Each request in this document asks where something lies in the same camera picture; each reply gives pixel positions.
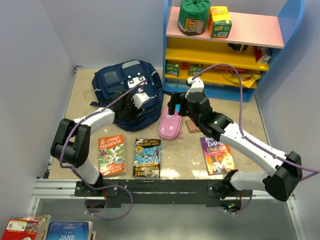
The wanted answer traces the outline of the small brown leather wallet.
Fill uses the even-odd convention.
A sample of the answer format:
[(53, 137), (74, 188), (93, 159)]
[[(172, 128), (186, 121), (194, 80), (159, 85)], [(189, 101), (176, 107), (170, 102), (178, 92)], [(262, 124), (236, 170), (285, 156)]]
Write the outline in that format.
[(191, 119), (186, 120), (185, 123), (190, 134), (197, 133), (200, 131), (200, 129), (194, 124), (194, 122)]

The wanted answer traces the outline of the navy blue school backpack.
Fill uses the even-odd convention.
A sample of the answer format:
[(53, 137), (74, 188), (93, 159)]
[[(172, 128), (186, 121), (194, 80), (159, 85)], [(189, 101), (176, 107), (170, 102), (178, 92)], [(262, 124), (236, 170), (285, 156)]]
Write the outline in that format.
[(143, 112), (136, 119), (125, 115), (115, 121), (119, 128), (127, 132), (143, 130), (159, 119), (164, 97), (160, 76), (149, 62), (130, 60), (97, 71), (91, 82), (97, 101), (90, 105), (106, 107), (116, 98), (114, 94), (117, 90), (126, 91), (145, 79), (147, 82), (143, 86), (143, 92), (150, 99), (141, 107)]

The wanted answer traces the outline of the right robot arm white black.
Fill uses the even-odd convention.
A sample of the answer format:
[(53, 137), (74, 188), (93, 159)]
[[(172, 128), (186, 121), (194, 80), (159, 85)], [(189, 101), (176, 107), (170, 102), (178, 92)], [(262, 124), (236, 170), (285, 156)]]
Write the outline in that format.
[(167, 104), (169, 114), (175, 112), (176, 105), (180, 106), (178, 114), (189, 117), (206, 137), (234, 148), (263, 170), (231, 170), (215, 189), (221, 198), (233, 197), (240, 191), (258, 190), (266, 191), (278, 201), (288, 200), (303, 177), (299, 154), (274, 149), (242, 131), (231, 118), (213, 111), (203, 92), (173, 92)]

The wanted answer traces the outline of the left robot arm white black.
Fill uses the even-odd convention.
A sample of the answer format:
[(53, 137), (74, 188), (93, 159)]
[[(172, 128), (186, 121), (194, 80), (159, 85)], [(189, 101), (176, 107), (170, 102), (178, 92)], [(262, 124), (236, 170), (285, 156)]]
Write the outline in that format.
[(81, 186), (92, 196), (99, 196), (105, 186), (102, 174), (88, 159), (91, 135), (96, 131), (127, 118), (135, 120), (144, 112), (143, 105), (150, 97), (142, 88), (117, 90), (115, 97), (105, 107), (76, 119), (60, 121), (50, 149), (50, 155), (59, 161), (62, 169), (72, 171)]

